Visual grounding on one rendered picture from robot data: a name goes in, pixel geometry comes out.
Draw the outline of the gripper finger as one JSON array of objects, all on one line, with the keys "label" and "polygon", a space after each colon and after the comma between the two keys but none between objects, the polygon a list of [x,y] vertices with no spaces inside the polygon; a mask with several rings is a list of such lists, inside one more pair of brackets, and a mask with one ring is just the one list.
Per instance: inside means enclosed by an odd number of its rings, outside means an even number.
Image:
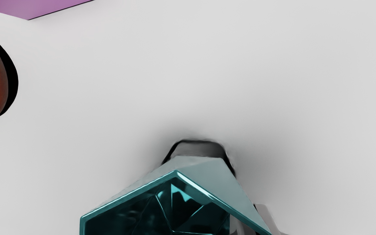
[{"label": "gripper finger", "polygon": [[289,235],[289,234],[281,232],[278,229],[273,219],[273,216],[271,215],[268,207],[265,204],[254,204],[254,206],[257,212],[259,213],[259,215],[262,217],[265,224],[267,225],[267,227],[269,228],[272,235]]}]

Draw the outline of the teal faceted mug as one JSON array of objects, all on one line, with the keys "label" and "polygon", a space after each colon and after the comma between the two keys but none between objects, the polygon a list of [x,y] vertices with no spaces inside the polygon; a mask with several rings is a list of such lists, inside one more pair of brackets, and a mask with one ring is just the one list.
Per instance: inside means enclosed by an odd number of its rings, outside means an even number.
[{"label": "teal faceted mug", "polygon": [[79,235],[272,235],[223,159],[176,156],[80,219]]}]

